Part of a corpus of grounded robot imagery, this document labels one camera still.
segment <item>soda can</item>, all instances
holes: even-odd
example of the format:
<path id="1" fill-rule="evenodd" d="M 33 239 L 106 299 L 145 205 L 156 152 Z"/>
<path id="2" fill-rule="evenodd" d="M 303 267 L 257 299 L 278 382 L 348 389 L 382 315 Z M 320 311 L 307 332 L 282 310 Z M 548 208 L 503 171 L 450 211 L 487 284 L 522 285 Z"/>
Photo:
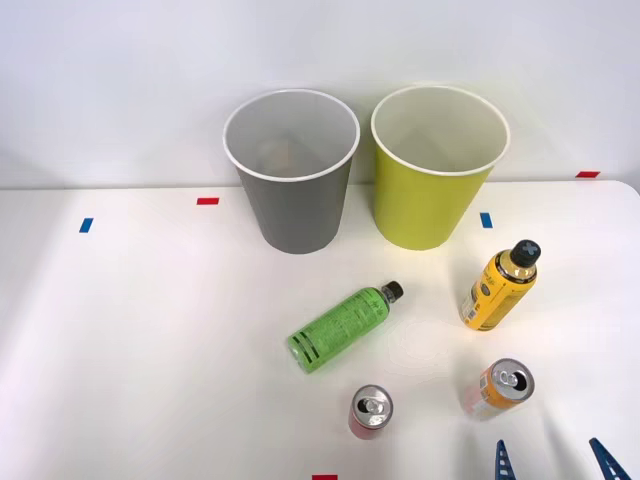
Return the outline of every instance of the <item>soda can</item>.
<path id="1" fill-rule="evenodd" d="M 533 375 L 522 362 L 502 358 L 465 390 L 463 407 L 471 417 L 485 420 L 525 402 L 534 389 Z"/>
<path id="2" fill-rule="evenodd" d="M 365 385 L 353 396 L 349 411 L 349 428 L 362 440 L 377 436 L 391 420 L 393 401 L 378 385 Z"/>

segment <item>black bottle cap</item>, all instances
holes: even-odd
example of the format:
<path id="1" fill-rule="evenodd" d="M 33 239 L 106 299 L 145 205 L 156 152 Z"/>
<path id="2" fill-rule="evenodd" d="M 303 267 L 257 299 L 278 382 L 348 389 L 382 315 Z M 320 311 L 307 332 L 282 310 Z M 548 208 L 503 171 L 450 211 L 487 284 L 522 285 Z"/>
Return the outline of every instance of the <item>black bottle cap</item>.
<path id="1" fill-rule="evenodd" d="M 387 283 L 385 287 L 387 287 L 391 291 L 391 293 L 393 293 L 393 296 L 395 297 L 396 300 L 398 300 L 402 295 L 404 295 L 404 290 L 402 290 L 402 287 L 396 281 Z"/>
<path id="2" fill-rule="evenodd" d="M 529 268 L 536 264 L 540 253 L 540 245 L 533 240 L 520 240 L 511 250 L 509 257 L 519 267 Z"/>

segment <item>can lid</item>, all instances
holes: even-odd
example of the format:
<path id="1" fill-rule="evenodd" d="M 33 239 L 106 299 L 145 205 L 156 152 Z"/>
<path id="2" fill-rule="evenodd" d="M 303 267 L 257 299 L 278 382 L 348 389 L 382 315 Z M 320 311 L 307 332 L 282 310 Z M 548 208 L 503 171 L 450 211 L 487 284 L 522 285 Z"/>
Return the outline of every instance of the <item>can lid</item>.
<path id="1" fill-rule="evenodd" d="M 384 388 L 365 385 L 353 396 L 351 409 L 360 425 L 375 430 L 384 427 L 391 420 L 393 402 Z"/>
<path id="2" fill-rule="evenodd" d="M 387 297 L 387 300 L 389 300 L 389 303 L 396 302 L 400 297 L 402 297 L 402 295 L 404 295 L 404 290 L 395 280 L 384 285 L 381 290 L 382 293 L 385 294 L 385 297 Z"/>
<path id="3" fill-rule="evenodd" d="M 500 395 L 517 403 L 533 395 L 536 386 L 529 369 L 513 358 L 503 358 L 493 364 L 491 381 Z"/>
<path id="4" fill-rule="evenodd" d="M 509 257 L 519 267 L 529 268 L 536 264 L 540 253 L 540 245 L 533 240 L 520 240 L 511 250 Z"/>

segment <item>red soda can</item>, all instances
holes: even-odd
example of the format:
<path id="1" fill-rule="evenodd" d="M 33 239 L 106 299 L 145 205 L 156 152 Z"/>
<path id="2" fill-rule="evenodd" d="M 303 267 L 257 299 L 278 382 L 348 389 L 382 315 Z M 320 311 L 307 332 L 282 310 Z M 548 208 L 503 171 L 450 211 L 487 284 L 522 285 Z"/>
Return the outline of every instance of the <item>red soda can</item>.
<path id="1" fill-rule="evenodd" d="M 353 396 L 349 411 L 349 428 L 362 440 L 377 436 L 391 420 L 391 395 L 378 385 L 365 385 Z"/>

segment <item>orange soda can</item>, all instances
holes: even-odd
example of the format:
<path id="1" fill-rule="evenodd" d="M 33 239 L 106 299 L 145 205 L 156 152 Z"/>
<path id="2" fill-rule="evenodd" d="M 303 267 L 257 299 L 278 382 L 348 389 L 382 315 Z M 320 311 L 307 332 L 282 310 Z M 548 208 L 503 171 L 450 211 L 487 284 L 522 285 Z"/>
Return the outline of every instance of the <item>orange soda can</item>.
<path id="1" fill-rule="evenodd" d="M 502 358 L 465 390 L 463 408 L 469 416 L 486 420 L 525 402 L 534 389 L 533 375 L 522 362 Z"/>

